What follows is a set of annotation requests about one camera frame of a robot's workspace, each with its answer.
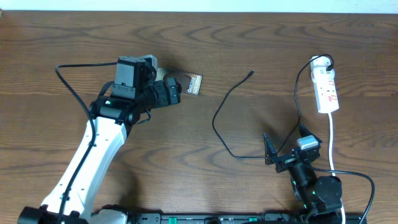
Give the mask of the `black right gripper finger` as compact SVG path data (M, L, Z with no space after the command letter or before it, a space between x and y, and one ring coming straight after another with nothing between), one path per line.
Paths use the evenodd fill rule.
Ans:
M278 158L278 154L267 134L264 134L264 145L265 145L265 165L269 166L275 164L275 160Z
M319 139L315 134L313 134L303 123L299 123L298 129L302 138L307 136L313 136L319 144L322 143L322 140Z

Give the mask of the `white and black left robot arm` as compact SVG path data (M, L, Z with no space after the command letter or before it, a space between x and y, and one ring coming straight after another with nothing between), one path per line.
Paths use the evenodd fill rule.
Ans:
M81 143L58 184L39 208L24 207L18 224L132 223L133 214L115 205L94 212L94 202L109 165L142 113L180 103L181 87L174 78L147 88L107 82L90 106Z

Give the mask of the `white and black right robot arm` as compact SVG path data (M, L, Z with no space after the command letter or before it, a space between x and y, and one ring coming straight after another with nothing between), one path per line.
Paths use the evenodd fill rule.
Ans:
M292 188L304 208L289 218L289 223L320 222L320 215L334 215L341 207L341 180L332 175L317 177L311 163L320 157L322 140L303 124L298 126L301 138L290 153L279 156L268 136L264 135L265 164L275 165L277 173L288 171Z

